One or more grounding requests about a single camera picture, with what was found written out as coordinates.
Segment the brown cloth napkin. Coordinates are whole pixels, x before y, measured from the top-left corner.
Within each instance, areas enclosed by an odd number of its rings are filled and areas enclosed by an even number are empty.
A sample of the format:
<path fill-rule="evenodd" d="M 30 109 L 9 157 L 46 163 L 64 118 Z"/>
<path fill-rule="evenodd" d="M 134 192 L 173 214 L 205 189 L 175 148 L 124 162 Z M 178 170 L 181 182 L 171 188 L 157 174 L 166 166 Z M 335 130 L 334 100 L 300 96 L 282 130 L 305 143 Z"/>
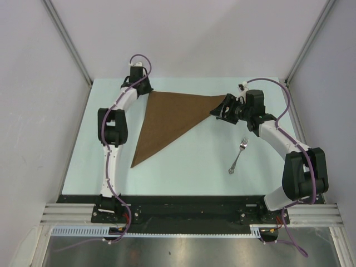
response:
<path fill-rule="evenodd" d="M 224 95 L 151 92 L 131 167 L 147 160 L 208 118 L 210 111 L 224 98 Z"/>

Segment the silver fork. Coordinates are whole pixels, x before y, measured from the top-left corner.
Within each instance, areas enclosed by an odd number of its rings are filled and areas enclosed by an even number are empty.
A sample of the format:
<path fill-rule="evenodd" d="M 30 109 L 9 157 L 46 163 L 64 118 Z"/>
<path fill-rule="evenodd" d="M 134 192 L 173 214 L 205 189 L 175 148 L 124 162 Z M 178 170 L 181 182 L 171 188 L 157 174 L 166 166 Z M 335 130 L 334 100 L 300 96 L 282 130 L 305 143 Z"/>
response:
<path fill-rule="evenodd" d="M 241 155 L 241 153 L 246 149 L 247 145 L 248 145 L 248 138 L 247 137 L 244 137 L 239 145 L 239 152 L 237 154 L 237 157 L 236 159 L 234 160 L 233 164 L 231 165 L 231 167 L 228 169 L 228 173 L 230 175 L 232 175 L 234 172 L 235 172 L 235 168 L 236 168 L 236 164 L 237 164 L 237 161 Z"/>

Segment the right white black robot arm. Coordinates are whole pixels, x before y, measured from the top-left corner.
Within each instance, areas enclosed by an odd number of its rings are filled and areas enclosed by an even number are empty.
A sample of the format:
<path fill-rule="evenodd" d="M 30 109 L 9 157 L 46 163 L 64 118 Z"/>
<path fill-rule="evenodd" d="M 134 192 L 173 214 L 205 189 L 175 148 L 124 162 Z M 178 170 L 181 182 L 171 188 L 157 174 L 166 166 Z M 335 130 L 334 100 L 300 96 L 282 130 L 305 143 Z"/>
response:
<path fill-rule="evenodd" d="M 284 160 L 281 186 L 265 195 L 264 205 L 256 210 L 262 223 L 275 219 L 277 210 L 300 200 L 314 203 L 318 194 L 328 191 L 325 152 L 299 142 L 278 127 L 276 117 L 266 113 L 263 91 L 245 90 L 238 97 L 228 93 L 210 115 L 232 124 L 245 121 L 248 130 L 266 141 Z"/>

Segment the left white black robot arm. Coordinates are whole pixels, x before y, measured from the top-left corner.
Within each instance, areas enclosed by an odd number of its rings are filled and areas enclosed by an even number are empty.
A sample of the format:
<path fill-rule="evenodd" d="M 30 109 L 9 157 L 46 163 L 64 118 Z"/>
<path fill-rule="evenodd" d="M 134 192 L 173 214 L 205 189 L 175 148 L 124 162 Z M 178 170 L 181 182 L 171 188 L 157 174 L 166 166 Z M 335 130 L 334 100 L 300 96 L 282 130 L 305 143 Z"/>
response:
<path fill-rule="evenodd" d="M 138 99 L 152 91 L 148 78 L 149 71 L 141 62 L 130 66 L 130 74 L 121 85 L 119 96 L 109 108 L 99 108 L 97 112 L 98 139 L 103 146 L 104 170 L 98 210 L 110 222 L 122 218 L 124 207 L 115 191 L 115 176 L 123 145 L 128 139 L 126 111 Z"/>

